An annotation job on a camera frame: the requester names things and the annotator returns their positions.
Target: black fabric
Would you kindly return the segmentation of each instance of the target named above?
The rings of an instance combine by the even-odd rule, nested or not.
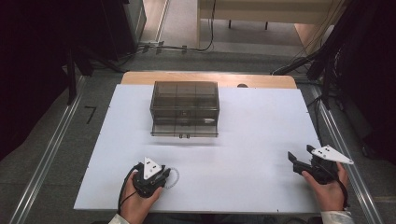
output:
[[[380,1],[366,29],[357,29],[340,52],[338,84],[373,130],[363,141],[396,164],[396,20],[393,1]]]
[[[0,160],[18,147],[65,90],[62,43],[18,2],[0,2]]]

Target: metal rail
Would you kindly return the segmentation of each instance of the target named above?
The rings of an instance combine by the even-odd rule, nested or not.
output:
[[[314,97],[317,98],[321,95],[321,91],[319,87],[313,87],[312,93]],[[340,150],[344,155],[353,160],[352,155],[349,153],[347,149],[347,143],[341,135],[340,130],[332,116],[332,111],[327,110],[324,104],[320,103],[320,113],[326,123],[326,126],[330,132],[332,140],[335,143],[335,148]],[[363,178],[361,177],[361,173],[357,165],[346,165],[346,170],[349,176],[350,183],[355,190],[356,196],[358,197],[359,202],[361,203],[361,208],[366,215],[366,219],[370,224],[382,224],[384,223],[378,210],[376,209],[374,200],[370,194],[370,191],[367,189],[366,184],[364,183]]]
[[[69,105],[61,118],[61,121],[58,124],[58,127],[55,130],[55,133],[49,140],[49,144],[47,146],[44,155],[41,158],[40,163],[37,165],[35,169],[35,173],[27,184],[23,194],[20,198],[18,206],[12,215],[10,224],[22,224],[27,218],[30,209],[35,202],[35,197],[37,196],[40,188],[44,182],[44,179],[47,175],[48,170],[53,162],[53,159],[58,151],[59,145],[62,143],[62,139],[64,138],[64,134],[66,133],[67,127],[70,124],[71,119],[73,118],[76,109],[78,107],[78,103],[82,96],[82,90],[85,86],[85,77],[81,76],[78,80],[78,94],[75,101]]]

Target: sleeve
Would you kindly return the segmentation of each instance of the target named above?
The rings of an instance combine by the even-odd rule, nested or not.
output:
[[[355,224],[349,212],[321,212],[323,224]]]
[[[119,214],[116,214],[113,219],[108,224],[130,224],[127,222],[123,217],[121,217]]]

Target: hand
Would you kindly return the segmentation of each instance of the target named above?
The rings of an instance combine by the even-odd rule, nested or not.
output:
[[[339,162],[337,162],[337,167],[340,181],[344,184],[344,186],[347,186],[347,171]],[[344,194],[336,181],[333,181],[327,185],[320,185],[307,171],[303,171],[302,175],[306,182],[311,186],[312,190],[315,192],[321,211],[325,212],[344,210]]]
[[[129,195],[136,192],[132,184],[132,178],[136,172],[131,173],[122,193],[122,201]],[[150,207],[160,198],[163,188],[157,188],[153,195],[149,198],[141,198],[139,194],[135,194],[127,199],[121,206],[120,215],[131,224],[141,224],[149,213]]]

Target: white board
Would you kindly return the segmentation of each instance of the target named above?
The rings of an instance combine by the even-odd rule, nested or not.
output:
[[[175,167],[153,212],[316,213],[313,191],[292,171],[318,138],[299,90],[219,88],[219,136],[150,135],[153,86],[119,85],[81,184],[75,209],[113,210],[129,170],[145,157]]]

